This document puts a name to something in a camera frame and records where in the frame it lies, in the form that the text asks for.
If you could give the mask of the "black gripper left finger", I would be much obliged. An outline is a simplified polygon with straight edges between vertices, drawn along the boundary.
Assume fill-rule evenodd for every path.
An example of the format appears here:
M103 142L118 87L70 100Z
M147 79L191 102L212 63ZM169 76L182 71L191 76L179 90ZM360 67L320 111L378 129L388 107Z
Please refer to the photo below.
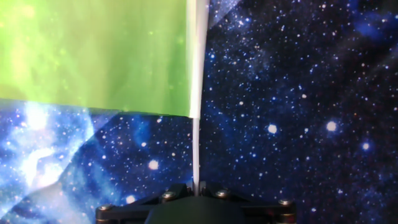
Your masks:
M150 211L167 202L194 196L194 191L187 184L172 184L169 188L150 196L129 202L127 205L116 206L103 204L96 208L96 224L128 224L145 223Z

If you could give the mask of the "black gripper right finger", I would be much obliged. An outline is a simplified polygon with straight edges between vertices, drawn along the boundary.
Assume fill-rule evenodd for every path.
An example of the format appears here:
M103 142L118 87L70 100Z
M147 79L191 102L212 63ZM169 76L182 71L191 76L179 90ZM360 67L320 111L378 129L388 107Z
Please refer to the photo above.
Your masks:
M234 205L246 223L296 224L296 203L291 199L264 201L217 182L201 181L200 195Z

